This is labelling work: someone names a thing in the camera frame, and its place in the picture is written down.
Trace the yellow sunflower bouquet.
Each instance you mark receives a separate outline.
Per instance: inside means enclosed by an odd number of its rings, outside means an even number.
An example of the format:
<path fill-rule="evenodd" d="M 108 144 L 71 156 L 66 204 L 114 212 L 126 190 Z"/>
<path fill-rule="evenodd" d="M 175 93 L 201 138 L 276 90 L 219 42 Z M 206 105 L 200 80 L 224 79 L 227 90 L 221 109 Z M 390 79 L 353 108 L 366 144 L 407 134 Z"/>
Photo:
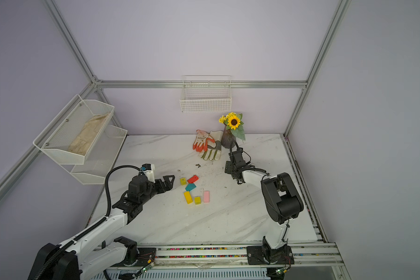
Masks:
<path fill-rule="evenodd" d="M 242 141 L 246 140 L 243 114 L 235 112 L 228 113 L 219 118 L 219 122 L 225 126 L 226 131 L 232 134 L 235 138 Z"/>

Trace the green white work glove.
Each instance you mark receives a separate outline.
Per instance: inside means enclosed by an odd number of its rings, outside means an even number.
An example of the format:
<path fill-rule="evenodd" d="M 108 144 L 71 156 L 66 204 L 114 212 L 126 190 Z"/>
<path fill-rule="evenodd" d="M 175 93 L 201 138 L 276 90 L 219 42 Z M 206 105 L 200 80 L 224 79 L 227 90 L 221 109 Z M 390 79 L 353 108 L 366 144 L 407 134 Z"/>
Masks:
<path fill-rule="evenodd" d="M 222 136 L 223 131 L 211 131 L 210 137 L 213 139 L 207 141 L 207 151 L 202 150 L 199 157 L 205 161 L 218 161 L 222 153 Z"/>

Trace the white two-tier mesh shelf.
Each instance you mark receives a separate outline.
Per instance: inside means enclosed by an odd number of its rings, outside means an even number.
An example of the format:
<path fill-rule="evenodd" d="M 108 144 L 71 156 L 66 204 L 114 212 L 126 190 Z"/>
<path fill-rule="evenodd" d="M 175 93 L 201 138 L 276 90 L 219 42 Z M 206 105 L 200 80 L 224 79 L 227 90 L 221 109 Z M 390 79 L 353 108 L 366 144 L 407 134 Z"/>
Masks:
<path fill-rule="evenodd" d="M 127 136 L 113 119 L 114 106 L 76 95 L 33 145 L 81 184 L 103 184 Z"/>

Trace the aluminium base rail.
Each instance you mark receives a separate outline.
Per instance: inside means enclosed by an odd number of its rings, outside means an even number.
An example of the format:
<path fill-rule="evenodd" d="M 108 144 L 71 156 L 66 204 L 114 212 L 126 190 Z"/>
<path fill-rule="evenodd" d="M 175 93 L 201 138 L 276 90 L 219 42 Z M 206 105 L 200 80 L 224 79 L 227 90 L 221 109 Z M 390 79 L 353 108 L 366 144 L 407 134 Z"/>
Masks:
<path fill-rule="evenodd" d="M 65 271 L 54 280 L 348 280 L 350 274 L 333 243 L 295 244 L 287 256 L 268 262 L 262 249 L 248 245 L 160 246 L 138 248 L 125 266 L 124 246 L 117 243 Z"/>

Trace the yellow long block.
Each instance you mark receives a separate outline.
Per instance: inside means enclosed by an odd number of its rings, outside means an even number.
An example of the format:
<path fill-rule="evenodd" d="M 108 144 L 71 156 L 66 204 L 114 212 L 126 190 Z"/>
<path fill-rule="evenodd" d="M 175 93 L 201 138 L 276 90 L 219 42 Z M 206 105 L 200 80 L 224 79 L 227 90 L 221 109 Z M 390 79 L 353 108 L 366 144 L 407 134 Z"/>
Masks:
<path fill-rule="evenodd" d="M 193 202 L 193 198 L 189 191 L 184 192 L 184 198 L 188 204 L 191 204 Z"/>

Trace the pink block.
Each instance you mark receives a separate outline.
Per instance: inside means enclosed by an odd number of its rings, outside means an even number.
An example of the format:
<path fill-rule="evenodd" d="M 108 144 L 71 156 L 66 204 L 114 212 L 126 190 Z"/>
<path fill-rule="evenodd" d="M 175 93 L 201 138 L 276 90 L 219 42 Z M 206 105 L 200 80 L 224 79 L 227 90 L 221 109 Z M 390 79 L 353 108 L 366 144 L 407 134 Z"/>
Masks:
<path fill-rule="evenodd" d="M 204 191 L 203 199 L 204 199 L 204 203 L 210 202 L 210 191 Z"/>

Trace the teal block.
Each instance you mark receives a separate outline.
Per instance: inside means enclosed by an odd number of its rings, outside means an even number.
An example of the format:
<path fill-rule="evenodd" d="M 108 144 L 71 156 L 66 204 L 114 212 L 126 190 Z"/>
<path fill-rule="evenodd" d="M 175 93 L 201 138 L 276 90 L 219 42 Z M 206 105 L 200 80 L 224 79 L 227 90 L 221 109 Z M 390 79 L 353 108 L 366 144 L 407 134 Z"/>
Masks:
<path fill-rule="evenodd" d="M 191 190 L 195 189 L 196 187 L 197 187 L 197 186 L 196 186 L 194 183 L 189 183 L 189 184 L 186 186 L 185 190 L 186 190 L 186 191 L 191 191 Z"/>

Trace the dark ribbed glass vase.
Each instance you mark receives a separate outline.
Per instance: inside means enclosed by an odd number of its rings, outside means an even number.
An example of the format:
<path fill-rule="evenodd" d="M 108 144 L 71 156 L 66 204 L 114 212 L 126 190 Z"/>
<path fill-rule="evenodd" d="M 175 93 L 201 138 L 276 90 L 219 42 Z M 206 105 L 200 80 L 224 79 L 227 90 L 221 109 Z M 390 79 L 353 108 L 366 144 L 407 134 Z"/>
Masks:
<path fill-rule="evenodd" d="M 226 149 L 231 149 L 235 146 L 236 137 L 232 134 L 232 130 L 230 127 L 225 127 L 222 138 L 221 138 L 221 144 Z"/>

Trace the beige cloth in shelf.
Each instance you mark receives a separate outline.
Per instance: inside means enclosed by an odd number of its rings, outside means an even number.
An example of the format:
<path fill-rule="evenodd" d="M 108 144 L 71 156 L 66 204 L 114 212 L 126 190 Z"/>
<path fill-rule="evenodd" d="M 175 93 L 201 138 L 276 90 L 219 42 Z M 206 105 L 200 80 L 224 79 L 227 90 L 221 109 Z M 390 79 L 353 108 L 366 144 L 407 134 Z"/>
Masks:
<path fill-rule="evenodd" d="M 68 147 L 68 151 L 73 154 L 85 156 L 108 116 L 108 113 L 95 115 L 89 121 L 87 121 L 79 135 Z"/>

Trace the orange white work glove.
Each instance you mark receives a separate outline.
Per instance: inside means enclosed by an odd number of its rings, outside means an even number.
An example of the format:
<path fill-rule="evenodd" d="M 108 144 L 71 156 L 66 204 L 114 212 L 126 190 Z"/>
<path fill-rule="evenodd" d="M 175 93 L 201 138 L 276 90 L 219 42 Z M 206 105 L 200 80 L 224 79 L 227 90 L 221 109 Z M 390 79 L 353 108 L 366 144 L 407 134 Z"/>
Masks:
<path fill-rule="evenodd" d="M 198 129 L 196 131 L 197 135 L 195 138 L 195 141 L 193 143 L 192 148 L 196 151 L 196 152 L 206 152 L 208 150 L 208 143 L 215 143 L 215 140 L 212 136 L 210 136 L 209 133 L 207 133 L 206 131 L 200 130 Z"/>

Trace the red block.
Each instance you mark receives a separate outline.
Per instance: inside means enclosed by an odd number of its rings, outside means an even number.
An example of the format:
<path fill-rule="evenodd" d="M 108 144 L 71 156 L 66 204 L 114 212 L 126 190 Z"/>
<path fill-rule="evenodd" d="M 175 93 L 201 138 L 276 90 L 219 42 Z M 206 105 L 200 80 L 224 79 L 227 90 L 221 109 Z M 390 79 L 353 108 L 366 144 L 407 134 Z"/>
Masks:
<path fill-rule="evenodd" d="M 195 183 L 198 179 L 199 179 L 199 177 L 198 177 L 197 175 L 194 175 L 194 176 L 192 176 L 191 178 L 189 178 L 189 179 L 187 180 L 187 182 L 188 182 L 189 184 L 193 184 L 193 183 Z"/>

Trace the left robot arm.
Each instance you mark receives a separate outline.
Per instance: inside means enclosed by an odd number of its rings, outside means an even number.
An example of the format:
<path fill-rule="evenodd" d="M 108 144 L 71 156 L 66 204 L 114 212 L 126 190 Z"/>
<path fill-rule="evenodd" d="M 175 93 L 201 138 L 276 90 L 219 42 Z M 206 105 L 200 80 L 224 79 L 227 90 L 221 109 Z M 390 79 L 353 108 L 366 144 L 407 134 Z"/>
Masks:
<path fill-rule="evenodd" d="M 150 181 L 137 175 L 128 190 L 105 215 L 81 233 L 58 245 L 48 243 L 37 253 L 31 268 L 31 280 L 89 280 L 115 264 L 134 266 L 147 261 L 137 242 L 123 236 L 98 250 L 109 237 L 132 222 L 151 198 L 172 190 L 175 176 Z"/>

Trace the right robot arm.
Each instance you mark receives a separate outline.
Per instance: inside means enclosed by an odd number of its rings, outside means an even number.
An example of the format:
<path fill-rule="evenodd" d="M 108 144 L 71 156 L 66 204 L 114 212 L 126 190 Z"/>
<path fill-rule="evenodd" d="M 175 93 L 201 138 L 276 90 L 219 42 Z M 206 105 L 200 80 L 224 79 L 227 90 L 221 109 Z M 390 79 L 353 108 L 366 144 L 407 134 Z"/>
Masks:
<path fill-rule="evenodd" d="M 244 150 L 229 151 L 225 173 L 238 184 L 251 184 L 261 190 L 267 213 L 275 222 L 262 238 L 262 245 L 247 247 L 249 265 L 284 265 L 291 267 L 294 263 L 292 248 L 288 245 L 288 233 L 291 221 L 296 219 L 305 206 L 303 200 L 288 173 L 276 176 L 264 169 L 255 167 L 245 161 Z"/>

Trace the aluminium cage frame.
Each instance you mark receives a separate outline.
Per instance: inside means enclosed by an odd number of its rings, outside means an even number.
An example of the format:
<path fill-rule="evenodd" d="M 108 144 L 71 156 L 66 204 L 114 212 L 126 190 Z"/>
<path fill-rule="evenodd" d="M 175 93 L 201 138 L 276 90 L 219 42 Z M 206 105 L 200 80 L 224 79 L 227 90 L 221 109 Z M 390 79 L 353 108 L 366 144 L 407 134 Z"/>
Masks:
<path fill-rule="evenodd" d="M 309 77 L 306 81 L 297 80 L 232 80 L 230 82 L 231 89 L 250 89 L 250 88 L 295 88 L 302 89 L 296 109 L 292 113 L 289 124 L 285 130 L 285 135 L 289 135 L 292 131 L 294 123 L 300 113 L 300 110 L 308 96 L 317 73 L 322 66 L 326 53 L 329 50 L 335 33 L 341 24 L 350 1 L 340 1 L 336 7 L 335 14 L 330 22 L 329 29 L 324 36 L 322 45 L 317 53 L 316 59 L 311 67 Z M 66 42 L 68 49 L 72 52 L 73 57 L 86 75 L 88 84 L 80 92 L 81 98 L 87 98 L 91 93 L 97 92 L 98 96 L 105 102 L 107 98 L 102 92 L 106 88 L 182 88 L 183 83 L 180 80 L 99 80 L 93 75 L 91 67 L 86 62 L 85 56 L 77 41 L 74 39 L 70 28 L 67 26 L 63 15 L 55 1 L 42 1 L 43 7 L 47 10 L 49 16 L 54 22 L 55 27 L 59 30 L 61 37 Z M 0 180 L 0 204 L 11 193 L 14 185 L 20 180 L 24 172 L 30 167 L 34 160 L 38 157 L 40 151 L 32 146 L 27 152 L 15 163 L 9 172 Z"/>

